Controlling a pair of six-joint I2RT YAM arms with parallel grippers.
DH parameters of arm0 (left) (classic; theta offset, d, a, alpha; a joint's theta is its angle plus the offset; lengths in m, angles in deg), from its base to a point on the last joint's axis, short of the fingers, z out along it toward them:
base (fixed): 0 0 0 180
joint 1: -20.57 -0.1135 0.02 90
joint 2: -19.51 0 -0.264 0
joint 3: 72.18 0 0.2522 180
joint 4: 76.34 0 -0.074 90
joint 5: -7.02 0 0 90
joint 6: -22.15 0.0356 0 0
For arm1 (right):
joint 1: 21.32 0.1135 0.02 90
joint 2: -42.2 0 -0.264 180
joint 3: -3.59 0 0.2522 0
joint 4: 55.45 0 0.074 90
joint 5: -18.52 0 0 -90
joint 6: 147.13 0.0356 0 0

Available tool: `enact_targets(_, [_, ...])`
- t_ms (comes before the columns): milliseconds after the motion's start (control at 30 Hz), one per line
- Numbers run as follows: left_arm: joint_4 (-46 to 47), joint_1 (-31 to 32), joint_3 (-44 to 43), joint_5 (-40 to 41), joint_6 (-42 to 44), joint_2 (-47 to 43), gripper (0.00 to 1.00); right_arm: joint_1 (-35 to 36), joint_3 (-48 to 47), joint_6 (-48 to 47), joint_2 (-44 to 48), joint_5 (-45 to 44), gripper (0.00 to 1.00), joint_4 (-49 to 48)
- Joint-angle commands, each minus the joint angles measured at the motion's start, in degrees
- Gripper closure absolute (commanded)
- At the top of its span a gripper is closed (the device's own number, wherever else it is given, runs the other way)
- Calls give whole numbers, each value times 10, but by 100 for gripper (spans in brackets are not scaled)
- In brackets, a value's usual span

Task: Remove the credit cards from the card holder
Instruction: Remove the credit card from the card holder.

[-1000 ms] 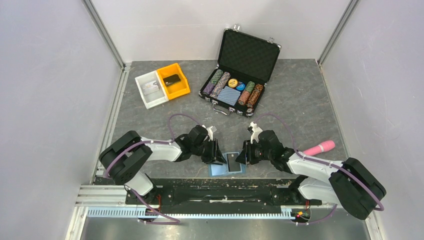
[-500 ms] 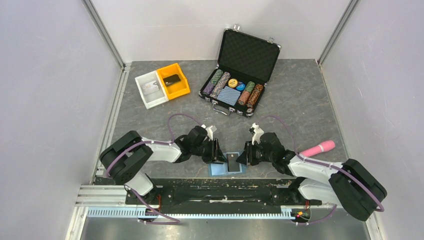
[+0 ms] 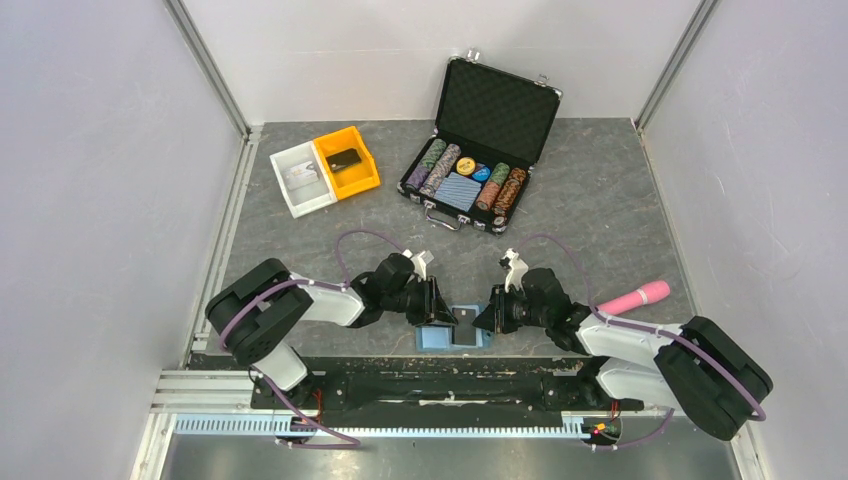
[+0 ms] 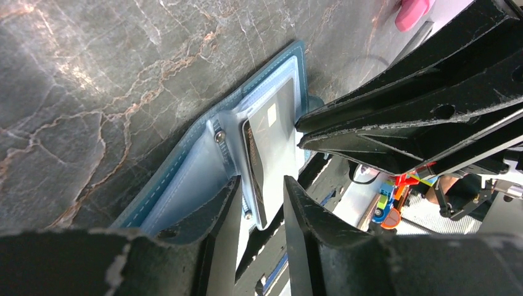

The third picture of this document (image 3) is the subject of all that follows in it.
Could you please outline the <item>blue card holder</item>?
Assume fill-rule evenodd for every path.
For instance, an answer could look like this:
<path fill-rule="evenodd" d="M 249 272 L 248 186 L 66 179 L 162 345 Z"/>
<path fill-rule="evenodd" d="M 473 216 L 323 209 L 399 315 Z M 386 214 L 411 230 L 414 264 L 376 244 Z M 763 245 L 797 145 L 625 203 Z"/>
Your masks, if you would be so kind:
<path fill-rule="evenodd" d="M 417 327 L 416 350 L 420 353 L 447 353 L 465 350 L 487 349 L 492 344 L 493 334 L 477 329 L 478 344 L 476 348 L 458 348 L 452 342 L 455 325 L 433 325 Z"/>

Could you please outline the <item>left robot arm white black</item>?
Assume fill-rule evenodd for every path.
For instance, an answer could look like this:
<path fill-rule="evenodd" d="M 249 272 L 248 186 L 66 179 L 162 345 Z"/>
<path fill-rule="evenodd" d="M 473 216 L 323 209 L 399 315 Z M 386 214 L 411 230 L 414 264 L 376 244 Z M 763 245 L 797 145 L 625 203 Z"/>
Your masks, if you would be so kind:
<path fill-rule="evenodd" d="M 306 405 L 314 381 L 300 355 L 285 338 L 299 323 L 326 322 L 362 328 L 385 312 L 401 313 L 414 327 L 457 324 L 435 277 L 426 273 L 428 251 L 392 253 L 373 271 L 347 284 L 309 279 L 281 260 L 261 262 L 206 305 L 204 316 L 224 351 L 241 366 L 270 380 L 290 407 Z"/>

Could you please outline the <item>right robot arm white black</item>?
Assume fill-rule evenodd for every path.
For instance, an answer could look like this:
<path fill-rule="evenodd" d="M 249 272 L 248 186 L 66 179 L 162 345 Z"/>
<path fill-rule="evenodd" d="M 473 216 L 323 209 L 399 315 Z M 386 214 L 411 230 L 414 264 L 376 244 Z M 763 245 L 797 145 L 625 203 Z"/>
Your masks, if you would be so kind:
<path fill-rule="evenodd" d="M 572 301 L 549 268 L 529 270 L 518 286 L 494 286 L 473 324 L 502 334 L 539 327 L 560 349 L 590 357 L 577 392 L 591 408 L 612 400 L 664 406 L 719 440 L 763 420 L 762 403 L 774 389 L 770 375 L 711 319 L 652 324 L 594 313 Z"/>

